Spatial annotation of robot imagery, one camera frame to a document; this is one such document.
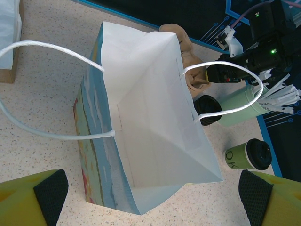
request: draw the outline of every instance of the purple cable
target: purple cable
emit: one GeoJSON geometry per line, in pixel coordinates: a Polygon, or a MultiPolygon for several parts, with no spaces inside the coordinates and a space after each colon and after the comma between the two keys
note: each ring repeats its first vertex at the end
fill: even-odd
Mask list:
{"type": "MultiPolygon", "coordinates": [[[[232,25],[231,25],[231,27],[230,28],[233,28],[233,27],[235,27],[237,24],[238,24],[238,22],[242,19],[242,18],[244,18],[249,12],[251,12],[253,9],[255,9],[255,8],[257,8],[257,7],[259,7],[259,6],[262,6],[262,5],[265,5],[265,4],[268,4],[268,3],[271,3],[272,2],[272,0],[270,0],[270,1],[265,1],[265,2],[262,2],[262,3],[259,3],[259,4],[257,4],[257,5],[254,5],[254,6],[252,6],[251,8],[249,8],[246,12],[244,12],[232,25]]],[[[287,3],[287,4],[289,4],[290,6],[293,6],[293,7],[298,7],[298,8],[301,8],[301,4],[298,4],[298,3],[295,3],[295,2],[291,2],[291,1],[284,1],[285,3],[287,3]]]]}

